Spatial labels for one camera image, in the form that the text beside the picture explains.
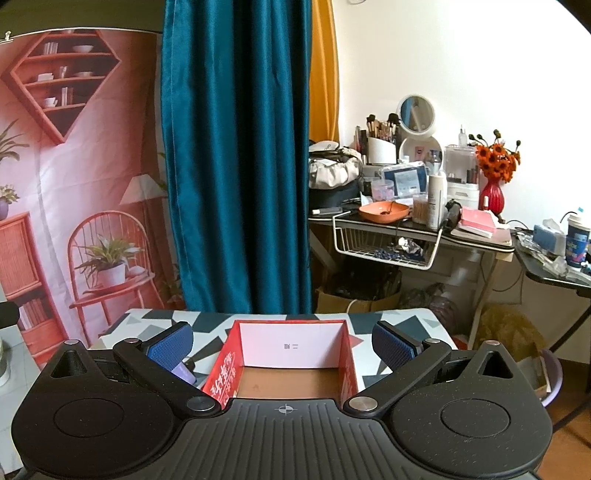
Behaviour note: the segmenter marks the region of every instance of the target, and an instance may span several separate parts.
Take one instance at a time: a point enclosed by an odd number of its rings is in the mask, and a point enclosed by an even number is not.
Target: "red box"
[[[345,320],[237,320],[203,391],[232,397],[334,398],[357,391]]]

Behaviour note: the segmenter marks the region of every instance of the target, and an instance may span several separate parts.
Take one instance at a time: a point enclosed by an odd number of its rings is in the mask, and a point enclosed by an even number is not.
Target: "robotic device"
[[[149,349],[67,340],[18,409],[19,478],[129,480],[534,480],[552,425],[498,342],[453,351],[379,322],[393,373],[345,401],[220,404],[158,362],[180,322]]]

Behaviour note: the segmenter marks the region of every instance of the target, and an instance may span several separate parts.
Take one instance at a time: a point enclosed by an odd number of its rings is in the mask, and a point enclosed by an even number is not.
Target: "brown box bottom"
[[[340,398],[338,368],[244,367],[239,398]]]

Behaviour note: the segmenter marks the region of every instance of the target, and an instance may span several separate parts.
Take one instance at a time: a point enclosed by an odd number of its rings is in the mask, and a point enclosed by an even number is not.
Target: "wooden cabinet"
[[[64,341],[66,331],[47,287],[28,212],[0,222],[0,283],[21,311],[18,327],[40,367]]]
[[[2,80],[45,133],[61,144],[118,64],[97,30],[49,32],[35,36]],[[55,104],[46,103],[51,99]]]

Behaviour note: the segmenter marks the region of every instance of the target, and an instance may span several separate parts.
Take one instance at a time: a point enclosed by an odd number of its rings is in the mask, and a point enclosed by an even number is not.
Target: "orange bowl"
[[[359,214],[366,220],[375,223],[395,222],[401,218],[406,217],[409,211],[409,207],[403,205],[402,203],[396,202],[373,202],[359,207]]]

